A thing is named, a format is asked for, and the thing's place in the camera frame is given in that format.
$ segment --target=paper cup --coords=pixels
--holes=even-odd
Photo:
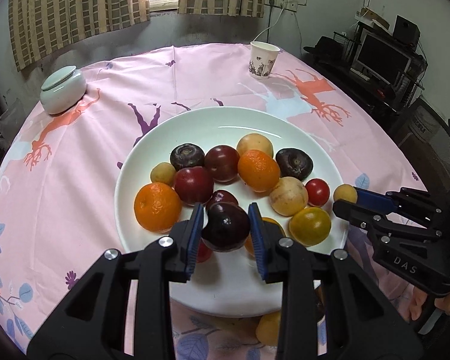
[[[251,57],[248,70],[258,80],[264,80],[270,76],[280,48],[264,42],[252,42]]]

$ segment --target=computer monitor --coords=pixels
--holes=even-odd
[[[370,73],[395,86],[411,59],[403,52],[373,34],[366,34],[356,61]]]

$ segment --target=metal screw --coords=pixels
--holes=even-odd
[[[293,240],[291,238],[280,238],[278,240],[278,244],[282,247],[282,248],[289,248],[290,246],[293,245]]]
[[[107,259],[107,260],[114,260],[119,256],[119,252],[116,249],[109,249],[106,250],[105,253],[103,254],[103,256]]]
[[[160,246],[163,246],[164,248],[167,248],[171,245],[173,245],[173,238],[170,237],[162,237],[158,240],[158,244]]]
[[[348,257],[348,253],[343,249],[337,249],[334,251],[334,257],[337,260],[345,260]]]

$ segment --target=wall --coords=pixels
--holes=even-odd
[[[308,6],[299,7],[296,18],[285,11],[279,24],[270,31],[270,42],[300,56],[302,43],[315,45],[322,35],[333,36],[333,31],[346,31],[355,22],[354,14],[361,0],[307,0]],[[0,1],[0,96],[2,106],[20,98],[29,112],[38,101],[40,86],[53,71],[66,66],[82,67],[118,56],[143,53],[169,45],[183,46],[208,42],[247,43],[267,27],[265,19],[224,16],[182,16],[175,12],[154,15],[150,22],[125,30],[97,35],[57,51],[22,72],[17,72],[8,34],[8,0]],[[275,23],[280,10],[272,12]]]
[[[393,31],[397,15],[420,28],[420,42],[428,60],[423,97],[442,116],[450,118],[450,1],[371,0],[372,10],[382,15]]]

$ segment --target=black speaker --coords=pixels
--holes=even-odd
[[[394,28],[394,38],[415,51],[419,44],[420,30],[416,24],[401,16],[397,16]]]

